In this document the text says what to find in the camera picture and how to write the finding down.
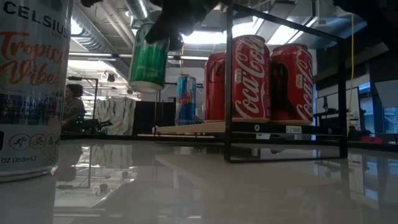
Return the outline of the bright ceiling light panel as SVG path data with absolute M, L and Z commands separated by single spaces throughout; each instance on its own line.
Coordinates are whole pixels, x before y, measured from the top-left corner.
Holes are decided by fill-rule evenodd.
M 185 44 L 225 44 L 227 41 L 225 32 L 193 31 L 190 35 L 182 34 Z

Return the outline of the white green patterned curtain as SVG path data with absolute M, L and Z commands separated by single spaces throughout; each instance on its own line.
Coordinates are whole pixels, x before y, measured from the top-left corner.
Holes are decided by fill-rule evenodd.
M 95 118 L 100 123 L 111 123 L 102 128 L 107 135 L 132 135 L 135 109 L 136 101 L 127 97 L 97 100 Z

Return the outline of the red low object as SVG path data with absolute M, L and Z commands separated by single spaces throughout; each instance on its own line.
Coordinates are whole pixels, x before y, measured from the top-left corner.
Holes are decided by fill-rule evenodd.
M 360 142 L 367 142 L 367 143 L 374 143 L 374 144 L 382 144 L 383 140 L 379 137 L 372 137 L 372 136 L 360 136 Z

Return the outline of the black partition panel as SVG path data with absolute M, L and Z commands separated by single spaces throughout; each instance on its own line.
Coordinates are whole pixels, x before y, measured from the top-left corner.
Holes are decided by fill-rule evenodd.
M 154 126 L 174 126 L 175 110 L 172 102 L 137 101 L 132 134 L 151 133 Z

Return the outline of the silver ribbed ventilation duct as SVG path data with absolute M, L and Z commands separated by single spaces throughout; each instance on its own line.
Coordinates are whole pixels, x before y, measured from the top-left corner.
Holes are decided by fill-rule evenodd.
M 72 39 L 89 52 L 117 53 L 116 48 L 91 23 L 72 18 Z

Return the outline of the green Sprite can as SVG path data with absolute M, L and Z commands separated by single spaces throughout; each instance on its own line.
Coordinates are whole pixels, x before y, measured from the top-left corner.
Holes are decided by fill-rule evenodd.
M 161 39 L 149 44 L 146 35 L 153 24 L 153 22 L 143 23 L 136 32 L 129 85 L 133 91 L 139 93 L 155 93 L 164 89 L 170 41 Z

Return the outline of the black metal rack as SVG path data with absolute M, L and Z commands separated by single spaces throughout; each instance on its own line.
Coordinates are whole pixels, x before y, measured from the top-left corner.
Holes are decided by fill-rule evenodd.
M 93 103 L 91 110 L 91 119 L 86 119 L 85 116 L 79 116 L 73 120 L 73 128 L 67 133 L 73 134 L 96 134 L 98 132 L 99 121 L 96 119 L 96 105 L 98 100 L 98 83 L 97 78 L 85 78 L 70 76 L 67 78 L 68 81 L 82 82 L 87 81 L 92 88 L 94 88 L 94 98 L 91 100 Z

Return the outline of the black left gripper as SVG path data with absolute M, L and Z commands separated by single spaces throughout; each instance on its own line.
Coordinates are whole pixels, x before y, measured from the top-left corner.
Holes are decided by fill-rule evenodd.
M 162 12 L 146 35 L 147 42 L 170 38 L 169 50 L 181 50 L 183 37 L 190 35 L 194 27 L 224 0 L 157 0 Z

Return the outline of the white Celsius can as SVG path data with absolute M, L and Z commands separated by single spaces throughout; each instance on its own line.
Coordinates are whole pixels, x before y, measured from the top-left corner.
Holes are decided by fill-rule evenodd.
M 73 0 L 0 0 L 0 182 L 58 162 Z

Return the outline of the black equipment desk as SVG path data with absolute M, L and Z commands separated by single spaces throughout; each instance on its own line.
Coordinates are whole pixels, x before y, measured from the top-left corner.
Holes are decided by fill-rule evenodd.
M 321 131 L 321 133 L 316 134 L 316 138 L 341 136 L 338 94 L 318 97 L 315 100 L 315 104 L 315 126 L 318 131 Z

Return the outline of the red Coca-Cola can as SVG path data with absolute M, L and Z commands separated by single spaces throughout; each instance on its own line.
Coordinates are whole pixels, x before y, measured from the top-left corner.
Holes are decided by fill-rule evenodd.
M 225 57 L 224 52 L 211 54 L 205 64 L 204 121 L 206 123 L 224 120 Z
M 271 118 L 270 50 L 263 37 L 233 39 L 233 121 L 267 123 Z
M 271 120 L 311 125 L 313 59 L 303 44 L 286 44 L 271 52 Z

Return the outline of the long tube light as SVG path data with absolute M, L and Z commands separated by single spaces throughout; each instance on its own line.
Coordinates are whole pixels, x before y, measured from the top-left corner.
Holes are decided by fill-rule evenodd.
M 132 58 L 131 54 L 119 53 L 89 53 L 89 52 L 70 52 L 71 57 L 90 57 L 90 58 Z M 207 61 L 208 57 L 189 56 L 189 55 L 168 55 L 168 60 L 194 60 L 194 61 Z

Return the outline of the blue silver Red Bull can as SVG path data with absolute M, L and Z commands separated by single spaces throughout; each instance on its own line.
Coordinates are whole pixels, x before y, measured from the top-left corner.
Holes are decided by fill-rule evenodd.
M 176 125 L 189 125 L 196 122 L 197 80 L 187 74 L 178 78 L 176 100 Z

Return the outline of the wooden shelf black metal frame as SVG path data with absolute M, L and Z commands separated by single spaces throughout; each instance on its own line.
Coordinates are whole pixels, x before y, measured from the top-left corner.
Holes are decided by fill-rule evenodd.
M 226 75 L 225 75 L 225 121 L 218 123 L 203 123 L 203 124 L 191 124 L 185 126 L 161 126 L 154 127 L 154 136 L 172 133 L 216 133 L 216 131 L 224 132 L 224 160 L 229 163 L 261 163 L 261 162 L 288 162 L 288 161 L 317 161 L 321 157 L 296 157 L 296 158 L 281 158 L 281 159 L 234 159 L 232 160 L 232 143 L 237 143 L 237 139 L 234 138 L 233 134 L 241 131 L 249 131 L 249 133 L 269 133 L 270 131 L 276 134 L 285 134 L 290 128 L 284 124 L 266 124 L 266 123 L 248 123 L 248 122 L 235 122 L 232 120 L 232 99 L 233 99 L 233 12 L 244 12 L 250 16 L 256 16 L 264 19 L 265 21 L 273 22 L 282 26 L 287 26 L 298 31 L 302 31 L 317 37 L 329 39 L 337 43 L 339 48 L 342 47 L 343 39 L 336 35 L 332 35 L 320 30 L 316 30 L 301 24 L 282 19 L 265 12 L 257 11 L 253 8 L 242 6 L 232 2 L 226 11 Z M 326 134 L 331 136 L 336 134 L 339 137 L 339 155 L 335 156 L 334 159 L 346 159 L 348 157 L 348 140 L 347 130 L 345 128 L 346 123 L 346 82 L 344 79 L 339 81 L 338 96 L 340 97 L 339 112 L 340 112 L 340 127 L 337 129 L 330 129 L 327 131 L 325 128 L 318 126 L 301 126 L 302 134 L 310 135 L 321 135 Z

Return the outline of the silver round ventilation pipe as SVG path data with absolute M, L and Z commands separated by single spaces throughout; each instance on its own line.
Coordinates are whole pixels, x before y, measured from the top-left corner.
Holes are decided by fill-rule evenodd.
M 125 0 L 126 6 L 135 19 L 145 19 L 150 11 L 146 0 Z

